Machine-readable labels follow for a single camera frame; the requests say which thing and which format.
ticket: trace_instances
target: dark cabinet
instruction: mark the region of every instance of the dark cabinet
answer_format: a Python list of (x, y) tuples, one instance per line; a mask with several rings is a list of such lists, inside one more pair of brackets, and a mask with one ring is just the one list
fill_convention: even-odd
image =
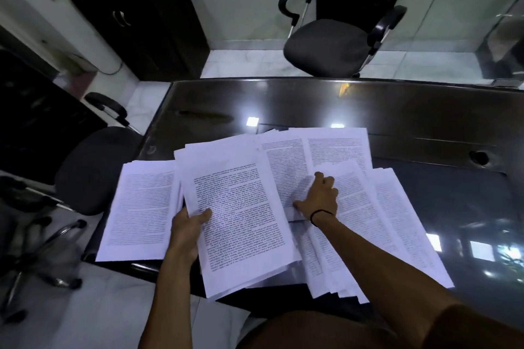
[(191, 0), (72, 0), (140, 80), (200, 78), (209, 46)]

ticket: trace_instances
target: black wristband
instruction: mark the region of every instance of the black wristband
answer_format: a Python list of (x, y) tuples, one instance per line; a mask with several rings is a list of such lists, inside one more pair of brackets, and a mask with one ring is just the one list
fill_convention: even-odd
[(328, 213), (328, 214), (331, 214), (332, 216), (335, 216), (335, 214), (333, 214), (332, 212), (330, 212), (330, 211), (328, 211), (328, 210), (317, 210), (317, 211), (313, 211), (313, 212), (311, 213), (311, 215), (309, 216), (309, 222), (311, 222), (311, 223), (313, 224), (314, 227), (316, 227), (316, 225), (315, 225), (315, 223), (313, 222), (313, 216), (314, 216), (316, 213), (321, 212), (321, 211), (326, 212), (326, 213)]

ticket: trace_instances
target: forearm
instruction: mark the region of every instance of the forearm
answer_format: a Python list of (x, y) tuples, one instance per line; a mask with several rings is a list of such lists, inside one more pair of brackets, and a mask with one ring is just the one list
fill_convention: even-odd
[(166, 253), (139, 349), (191, 349), (190, 265)]
[(423, 272), (371, 244), (329, 214), (315, 216), (364, 294), (410, 345), (420, 347), (437, 316), (460, 303)]

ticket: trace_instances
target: dark glossy desk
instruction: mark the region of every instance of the dark glossy desk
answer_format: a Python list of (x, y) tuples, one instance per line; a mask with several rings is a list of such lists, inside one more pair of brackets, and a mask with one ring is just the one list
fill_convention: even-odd
[[(258, 127), (246, 126), (249, 116), (260, 119)], [(524, 257), (524, 92), (393, 80), (175, 82), (137, 158), (167, 160), (186, 143), (331, 123), (368, 128), (374, 167), (394, 168), (425, 229), (438, 234), (455, 294), (524, 329), (524, 264), (499, 251), (513, 246)], [(476, 163), (472, 152), (483, 152), (488, 163)], [(106, 218), (86, 248), (87, 261), (94, 260)], [(99, 264), (155, 281), (161, 261)], [(204, 296), (198, 263), (191, 292)], [(245, 289), (221, 301), (264, 317), (291, 309), (350, 318), (370, 311), (354, 298), (312, 300), (305, 285)]]

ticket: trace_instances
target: hand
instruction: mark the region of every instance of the hand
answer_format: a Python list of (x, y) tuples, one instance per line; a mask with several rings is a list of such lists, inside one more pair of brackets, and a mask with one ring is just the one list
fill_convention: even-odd
[(311, 214), (317, 210), (326, 210), (336, 215), (338, 189), (333, 187), (334, 183), (335, 178), (324, 178), (324, 174), (316, 172), (315, 180), (305, 200), (295, 200), (293, 205), (298, 208), (302, 212), (302, 215), (304, 215), (304, 218), (308, 220)]
[(207, 209), (200, 215), (189, 217), (186, 207), (180, 210), (171, 224), (171, 238), (166, 257), (173, 255), (182, 261), (184, 266), (190, 268), (198, 256), (197, 240), (200, 227), (209, 221), (211, 214), (211, 209)]

